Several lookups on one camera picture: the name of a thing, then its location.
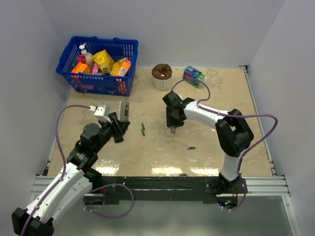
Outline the beige white remote control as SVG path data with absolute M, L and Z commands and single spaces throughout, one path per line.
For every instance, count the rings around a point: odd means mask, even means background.
M 129 102 L 120 101 L 120 121 L 129 121 Z

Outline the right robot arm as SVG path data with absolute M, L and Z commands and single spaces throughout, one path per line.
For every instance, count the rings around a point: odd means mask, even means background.
M 166 104 L 168 128 L 181 127 L 186 119 L 191 119 L 216 130 L 220 147 L 225 153 L 219 187 L 222 192 L 231 193 L 237 187 L 240 156 L 250 147 L 254 139 L 254 134 L 242 113 L 237 109 L 228 112 L 203 106 L 189 97 L 183 100 L 173 91 L 165 95 L 162 100 Z

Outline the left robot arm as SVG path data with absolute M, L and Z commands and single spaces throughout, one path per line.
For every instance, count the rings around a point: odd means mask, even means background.
M 25 209 L 12 213 L 14 233 L 19 236 L 51 236 L 54 226 L 86 193 L 102 187 L 101 173 L 92 168 L 98 152 L 110 140 L 123 141 L 129 121 L 120 121 L 116 113 L 87 124 L 65 165 L 46 189 Z

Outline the beige battery cover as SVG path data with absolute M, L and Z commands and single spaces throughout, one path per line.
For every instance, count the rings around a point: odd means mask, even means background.
M 176 127 L 172 126 L 171 127 L 171 134 L 175 134 L 176 133 Z

